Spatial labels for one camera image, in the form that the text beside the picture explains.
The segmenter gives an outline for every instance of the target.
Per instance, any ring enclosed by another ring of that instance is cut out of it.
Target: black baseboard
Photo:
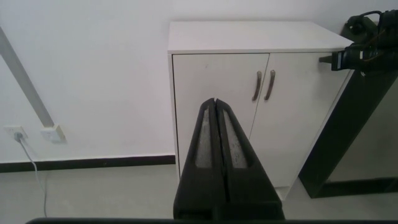
[[[398,192],[397,180],[397,178],[380,178],[329,182],[323,184],[322,188],[316,194],[308,191],[309,188],[306,189],[311,198],[391,193]]]
[[[60,170],[60,169],[85,169],[104,167],[126,167],[126,166],[151,166],[175,164],[175,156],[144,156],[124,157],[109,159],[77,159],[68,161],[43,161],[35,162],[38,170]],[[33,171],[30,162],[12,162],[0,164],[0,173]]]

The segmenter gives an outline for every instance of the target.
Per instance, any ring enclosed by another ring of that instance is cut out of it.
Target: tile floor
[[[49,217],[172,218],[174,165],[43,171]],[[287,219],[396,219],[398,194],[310,199],[296,181],[283,202]],[[0,223],[43,216],[33,172],[0,174]]]

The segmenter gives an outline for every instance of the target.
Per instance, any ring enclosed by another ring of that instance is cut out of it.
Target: white wall
[[[398,1],[0,0],[0,25],[67,144],[51,144],[3,60],[0,126],[23,125],[37,160],[173,154],[170,21],[300,20],[339,32]],[[0,162],[26,161],[0,131]]]

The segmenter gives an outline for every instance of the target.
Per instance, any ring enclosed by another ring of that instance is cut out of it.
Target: white cabinet
[[[274,187],[293,184],[347,76],[348,71],[332,72],[329,64],[318,63],[319,57],[327,55],[275,53],[269,57],[249,140]]]
[[[243,131],[250,135],[268,54],[174,55],[174,92],[179,163],[183,167],[200,105],[219,98],[234,109]]]
[[[172,22],[169,32],[178,176],[200,105],[219,98],[284,198],[349,76],[318,58],[351,42],[311,22]]]

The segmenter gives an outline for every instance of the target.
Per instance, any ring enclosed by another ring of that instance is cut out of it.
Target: cabinet top
[[[312,22],[171,22],[168,53],[331,52],[351,43]]]

